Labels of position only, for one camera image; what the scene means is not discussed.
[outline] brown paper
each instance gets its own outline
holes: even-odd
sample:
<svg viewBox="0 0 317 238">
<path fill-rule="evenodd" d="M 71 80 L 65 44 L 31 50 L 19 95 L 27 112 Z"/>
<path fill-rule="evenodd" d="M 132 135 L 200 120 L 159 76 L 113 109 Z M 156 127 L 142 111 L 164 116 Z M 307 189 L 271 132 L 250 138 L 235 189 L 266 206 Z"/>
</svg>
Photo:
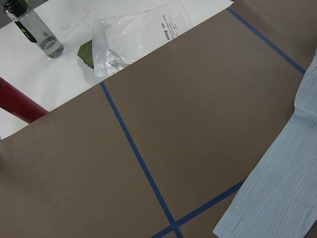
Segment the brown paper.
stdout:
<svg viewBox="0 0 317 238">
<path fill-rule="evenodd" d="M 306 69 L 316 49 L 309 2 L 240 0 L 233 9 Z M 248 176 L 292 115 L 302 77 L 225 10 L 105 83 L 178 221 Z M 134 152 L 100 85 L 4 139 L 0 237 L 146 238 L 165 229 Z M 211 235 L 232 198 L 182 225 L 183 236 Z"/>
</svg>

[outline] clear plastic bag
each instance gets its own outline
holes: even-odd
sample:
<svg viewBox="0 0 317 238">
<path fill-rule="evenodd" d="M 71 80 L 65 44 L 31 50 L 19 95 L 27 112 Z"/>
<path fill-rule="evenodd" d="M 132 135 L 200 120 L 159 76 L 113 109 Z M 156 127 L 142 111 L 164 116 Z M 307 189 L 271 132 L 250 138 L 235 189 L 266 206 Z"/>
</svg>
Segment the clear plastic bag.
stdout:
<svg viewBox="0 0 317 238">
<path fill-rule="evenodd" d="M 139 14 L 97 19 L 92 35 L 95 74 L 113 75 L 190 28 L 179 0 Z"/>
</svg>

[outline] clear glass bottle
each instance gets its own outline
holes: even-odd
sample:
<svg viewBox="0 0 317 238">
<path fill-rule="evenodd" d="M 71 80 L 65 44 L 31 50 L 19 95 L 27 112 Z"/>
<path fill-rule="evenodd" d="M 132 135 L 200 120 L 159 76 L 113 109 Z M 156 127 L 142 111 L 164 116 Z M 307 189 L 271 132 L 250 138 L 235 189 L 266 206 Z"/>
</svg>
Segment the clear glass bottle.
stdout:
<svg viewBox="0 0 317 238">
<path fill-rule="evenodd" d="M 26 0 L 7 0 L 2 5 L 22 33 L 31 42 L 36 43 L 48 57 L 55 59 L 63 53 L 64 46 L 36 12 L 28 6 Z"/>
</svg>

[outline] red object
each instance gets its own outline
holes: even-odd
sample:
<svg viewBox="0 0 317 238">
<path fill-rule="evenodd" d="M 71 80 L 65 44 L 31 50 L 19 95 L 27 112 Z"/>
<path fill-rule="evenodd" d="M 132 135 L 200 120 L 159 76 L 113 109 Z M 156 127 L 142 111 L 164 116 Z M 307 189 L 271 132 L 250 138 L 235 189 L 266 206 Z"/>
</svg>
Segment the red object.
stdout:
<svg viewBox="0 0 317 238">
<path fill-rule="evenodd" d="M 27 123 L 32 123 L 49 113 L 1 77 L 0 107 Z"/>
</svg>

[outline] black bottle cap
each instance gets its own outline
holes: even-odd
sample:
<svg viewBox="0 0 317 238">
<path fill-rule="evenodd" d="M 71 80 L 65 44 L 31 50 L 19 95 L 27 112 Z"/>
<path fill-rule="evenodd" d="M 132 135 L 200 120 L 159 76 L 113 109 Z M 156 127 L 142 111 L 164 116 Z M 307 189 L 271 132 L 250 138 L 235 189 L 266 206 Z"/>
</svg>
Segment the black bottle cap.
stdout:
<svg viewBox="0 0 317 238">
<path fill-rule="evenodd" d="M 8 10 L 15 16 L 23 15 L 28 9 L 26 0 L 3 0 L 1 4 L 4 7 L 4 11 Z"/>
</svg>

